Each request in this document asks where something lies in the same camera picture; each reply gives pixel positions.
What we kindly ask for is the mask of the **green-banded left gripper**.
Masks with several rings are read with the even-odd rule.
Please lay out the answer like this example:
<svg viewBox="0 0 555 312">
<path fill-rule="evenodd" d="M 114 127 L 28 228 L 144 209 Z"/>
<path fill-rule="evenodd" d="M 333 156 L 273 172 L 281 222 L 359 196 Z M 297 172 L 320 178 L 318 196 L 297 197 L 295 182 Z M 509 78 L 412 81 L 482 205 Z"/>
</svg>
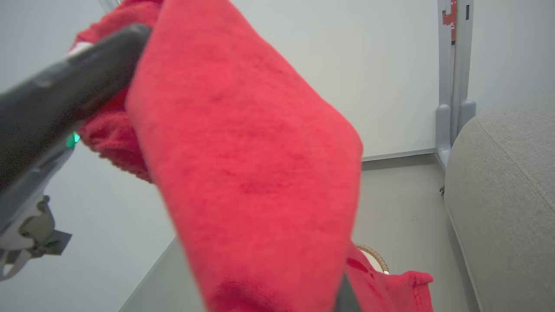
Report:
<svg viewBox="0 0 555 312">
<path fill-rule="evenodd" d="M 61 141 L 130 85 L 150 34 L 125 26 L 1 95 L 1 281 L 62 255 L 72 235 L 56 230 L 44 194 L 75 150 Z"/>
</svg>

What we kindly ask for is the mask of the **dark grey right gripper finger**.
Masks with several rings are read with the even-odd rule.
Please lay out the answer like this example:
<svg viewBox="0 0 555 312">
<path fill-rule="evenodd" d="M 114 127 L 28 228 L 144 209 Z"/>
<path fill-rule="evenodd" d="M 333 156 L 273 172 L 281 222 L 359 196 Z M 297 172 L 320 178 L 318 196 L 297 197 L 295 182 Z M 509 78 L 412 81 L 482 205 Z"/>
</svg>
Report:
<svg viewBox="0 0 555 312">
<path fill-rule="evenodd" d="M 345 271 L 336 294 L 333 312 L 361 312 L 359 302 Z"/>
</svg>

